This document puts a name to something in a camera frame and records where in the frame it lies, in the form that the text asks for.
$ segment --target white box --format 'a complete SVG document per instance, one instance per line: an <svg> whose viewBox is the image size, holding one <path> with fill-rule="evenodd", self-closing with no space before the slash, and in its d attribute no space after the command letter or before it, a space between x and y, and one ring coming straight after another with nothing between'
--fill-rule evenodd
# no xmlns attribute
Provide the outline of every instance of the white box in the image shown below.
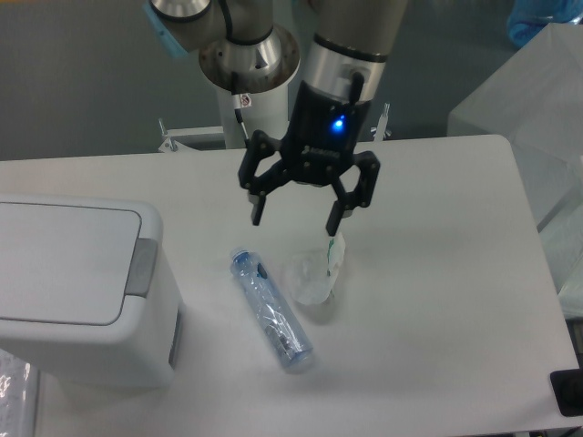
<svg viewBox="0 0 583 437"><path fill-rule="evenodd" d="M0 196L0 348L71 381L170 383L183 304L149 204Z"/></svg>

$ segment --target white table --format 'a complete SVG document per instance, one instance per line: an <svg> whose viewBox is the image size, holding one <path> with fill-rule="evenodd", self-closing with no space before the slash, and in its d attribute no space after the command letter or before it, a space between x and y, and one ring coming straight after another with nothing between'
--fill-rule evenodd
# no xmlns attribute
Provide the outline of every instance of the white table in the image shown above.
<svg viewBox="0 0 583 437"><path fill-rule="evenodd" d="M0 189L154 204L188 306L169 389L112 390L44 375L39 437L453 436L577 426L548 374L577 367L510 146L501 137L395 141L373 204L343 221L346 260L317 353L288 374L271 355L229 252L278 276L324 244L332 189L290 184L260 227L238 188L242 151L0 163Z"/></svg>

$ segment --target black cable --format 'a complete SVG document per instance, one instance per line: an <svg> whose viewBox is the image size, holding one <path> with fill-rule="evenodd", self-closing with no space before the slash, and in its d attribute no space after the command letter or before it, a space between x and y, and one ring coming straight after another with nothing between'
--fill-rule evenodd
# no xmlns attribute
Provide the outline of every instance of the black cable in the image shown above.
<svg viewBox="0 0 583 437"><path fill-rule="evenodd" d="M583 427L578 426L577 428L571 428L570 430L562 433L558 437L568 437L569 435L573 435L575 432L579 431L581 428L583 428Z"/></svg>

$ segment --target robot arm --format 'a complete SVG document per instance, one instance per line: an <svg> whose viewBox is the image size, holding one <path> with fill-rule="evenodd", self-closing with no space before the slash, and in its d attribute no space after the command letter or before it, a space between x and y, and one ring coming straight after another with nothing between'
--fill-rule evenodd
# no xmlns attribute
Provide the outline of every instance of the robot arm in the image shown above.
<svg viewBox="0 0 583 437"><path fill-rule="evenodd" d="M405 7L404 0L323 2L287 134L279 141L256 131L240 167L240 185L254 204L254 225L267 196L290 180L332 185L338 199L326 224L331 236L342 218L370 205L381 164L373 152L353 151ZM261 160L276 151L281 160L255 176ZM347 192L340 175L353 165L360 177Z"/></svg>
<svg viewBox="0 0 583 437"><path fill-rule="evenodd" d="M254 225L261 221L267 196L291 180L332 185L338 200L326 225L331 236L342 218L370 205L380 162L370 151L357 155L353 151L406 4L407 0L322 1L286 135L279 140L257 130L247 141L239 180L254 205ZM248 47L241 51L244 54L271 35L270 0L151 0L151 7L187 51L226 38L231 45ZM260 162L276 152L281 160L256 175ZM354 165L361 175L347 192L340 176Z"/></svg>

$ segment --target plastic bottle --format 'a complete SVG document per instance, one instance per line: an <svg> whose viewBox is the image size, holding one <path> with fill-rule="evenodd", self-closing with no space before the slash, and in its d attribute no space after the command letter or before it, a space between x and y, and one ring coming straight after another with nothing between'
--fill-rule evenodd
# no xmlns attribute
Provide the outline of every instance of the plastic bottle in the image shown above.
<svg viewBox="0 0 583 437"><path fill-rule="evenodd" d="M578 25L583 18L583 0L515 0L508 17L508 37L524 46L548 23Z"/></svg>
<svg viewBox="0 0 583 437"><path fill-rule="evenodd" d="M243 286L245 297L283 367L307 358L312 344L278 291L257 253L232 252L230 272Z"/></svg>

